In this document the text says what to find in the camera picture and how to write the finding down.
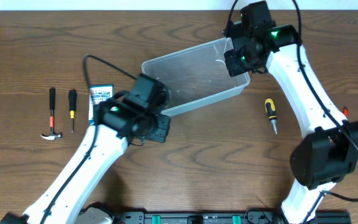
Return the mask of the clear plastic container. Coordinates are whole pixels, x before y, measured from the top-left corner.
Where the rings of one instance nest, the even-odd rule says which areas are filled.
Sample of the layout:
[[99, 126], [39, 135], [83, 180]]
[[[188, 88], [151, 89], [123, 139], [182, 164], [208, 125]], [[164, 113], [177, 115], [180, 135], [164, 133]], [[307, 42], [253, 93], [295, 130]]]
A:
[[229, 76], [224, 53], [232, 49], [232, 40], [222, 38], [145, 61], [142, 73], [170, 90], [162, 114], [172, 117], [241, 94], [250, 76]]

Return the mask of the stubby yellow black screwdriver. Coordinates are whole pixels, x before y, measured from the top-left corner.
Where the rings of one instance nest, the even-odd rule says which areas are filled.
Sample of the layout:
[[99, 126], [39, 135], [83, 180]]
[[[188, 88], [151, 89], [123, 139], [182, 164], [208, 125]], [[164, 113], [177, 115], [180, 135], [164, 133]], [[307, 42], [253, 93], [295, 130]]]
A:
[[276, 107], [273, 102], [273, 99], [267, 98], [265, 100], [264, 105], [265, 105], [266, 114], [268, 116], [268, 120], [270, 121], [270, 124], [273, 127], [273, 131], [275, 134], [278, 134]]

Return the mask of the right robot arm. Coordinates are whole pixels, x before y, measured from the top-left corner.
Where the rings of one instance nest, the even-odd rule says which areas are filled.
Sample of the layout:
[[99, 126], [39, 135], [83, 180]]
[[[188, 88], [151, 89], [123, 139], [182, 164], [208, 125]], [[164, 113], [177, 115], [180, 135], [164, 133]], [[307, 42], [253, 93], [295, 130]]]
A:
[[245, 72], [269, 73], [283, 90], [301, 131], [290, 155], [294, 183], [268, 223], [349, 223], [349, 215], [320, 215], [317, 208], [333, 187], [358, 163], [358, 121], [350, 122], [331, 101], [316, 77], [301, 39], [301, 26], [278, 26], [267, 3], [241, 9], [224, 35], [233, 48], [224, 53], [231, 77]]

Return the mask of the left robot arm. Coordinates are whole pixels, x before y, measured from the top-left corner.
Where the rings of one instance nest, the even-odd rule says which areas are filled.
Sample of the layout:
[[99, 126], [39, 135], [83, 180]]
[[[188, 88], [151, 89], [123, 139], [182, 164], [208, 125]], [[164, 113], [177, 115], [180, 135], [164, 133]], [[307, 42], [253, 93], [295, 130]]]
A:
[[129, 91], [94, 105], [93, 123], [52, 185], [22, 215], [1, 223], [74, 223], [111, 165], [133, 140], [165, 142], [170, 117], [162, 114], [170, 93], [160, 81], [141, 74]]

